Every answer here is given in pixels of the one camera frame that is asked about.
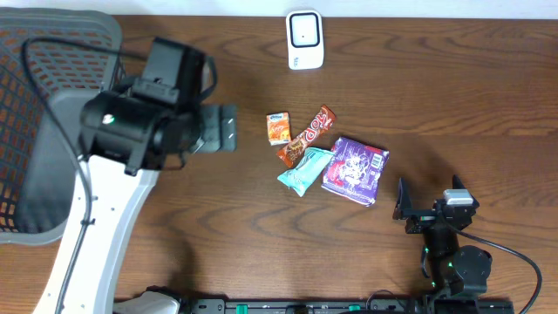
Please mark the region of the teal snack wrapper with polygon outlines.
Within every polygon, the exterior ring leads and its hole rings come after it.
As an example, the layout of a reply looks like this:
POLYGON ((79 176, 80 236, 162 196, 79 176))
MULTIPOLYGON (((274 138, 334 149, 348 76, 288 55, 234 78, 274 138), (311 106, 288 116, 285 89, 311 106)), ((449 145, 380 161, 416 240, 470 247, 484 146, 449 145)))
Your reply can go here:
POLYGON ((277 180, 303 197, 333 156, 334 153, 329 150, 316 147, 307 148, 298 165, 280 174, 277 180))

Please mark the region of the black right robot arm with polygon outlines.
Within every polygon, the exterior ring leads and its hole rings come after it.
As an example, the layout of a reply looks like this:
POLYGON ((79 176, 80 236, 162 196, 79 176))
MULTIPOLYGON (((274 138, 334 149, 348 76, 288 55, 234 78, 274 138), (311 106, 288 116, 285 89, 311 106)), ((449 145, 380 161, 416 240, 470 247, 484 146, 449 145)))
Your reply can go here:
POLYGON ((423 275, 445 297, 477 297, 487 292, 492 256, 472 245, 461 246, 458 240, 458 233, 472 223, 479 206, 456 175, 453 186, 430 209, 415 209, 405 180, 398 182, 392 218, 405 221, 407 234, 423 236, 423 275))

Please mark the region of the purple snack packet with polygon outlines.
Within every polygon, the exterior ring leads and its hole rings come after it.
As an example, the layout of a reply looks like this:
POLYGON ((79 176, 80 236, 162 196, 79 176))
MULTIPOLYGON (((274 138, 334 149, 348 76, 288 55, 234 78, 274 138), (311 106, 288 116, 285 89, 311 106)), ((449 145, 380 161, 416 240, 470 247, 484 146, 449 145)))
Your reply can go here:
POLYGON ((332 153, 323 171, 322 188, 366 207, 373 205, 390 152, 340 137, 332 153))

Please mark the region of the red chocolate bar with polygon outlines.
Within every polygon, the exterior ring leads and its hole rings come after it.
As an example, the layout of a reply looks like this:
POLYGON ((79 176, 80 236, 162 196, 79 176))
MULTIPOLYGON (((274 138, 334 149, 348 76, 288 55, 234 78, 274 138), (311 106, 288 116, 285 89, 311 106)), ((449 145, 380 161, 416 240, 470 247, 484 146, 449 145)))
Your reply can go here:
POLYGON ((294 163, 303 155, 323 133, 329 131, 336 120, 336 115, 326 106, 321 106, 319 112, 310 122, 309 126, 296 136, 290 143, 277 152, 277 156, 287 167, 293 167, 294 163))

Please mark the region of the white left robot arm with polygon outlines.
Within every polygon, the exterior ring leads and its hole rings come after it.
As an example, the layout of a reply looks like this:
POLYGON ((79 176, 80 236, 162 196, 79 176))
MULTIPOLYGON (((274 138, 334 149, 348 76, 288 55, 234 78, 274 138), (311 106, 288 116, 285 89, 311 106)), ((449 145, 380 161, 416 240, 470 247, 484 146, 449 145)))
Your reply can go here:
POLYGON ((38 313, 178 313, 186 302, 162 288, 115 300, 136 219, 169 156, 232 152, 236 108, 210 105, 214 59, 192 46, 153 41, 138 77, 87 101, 76 144, 70 214, 38 313))

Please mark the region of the small orange juice carton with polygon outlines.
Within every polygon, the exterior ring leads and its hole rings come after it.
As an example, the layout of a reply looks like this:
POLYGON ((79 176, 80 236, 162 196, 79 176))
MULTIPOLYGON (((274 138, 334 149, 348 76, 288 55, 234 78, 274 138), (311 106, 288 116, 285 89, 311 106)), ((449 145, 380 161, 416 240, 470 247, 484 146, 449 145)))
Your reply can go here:
POLYGON ((271 146, 287 144, 291 141, 289 114, 272 113, 267 115, 268 140, 271 146))

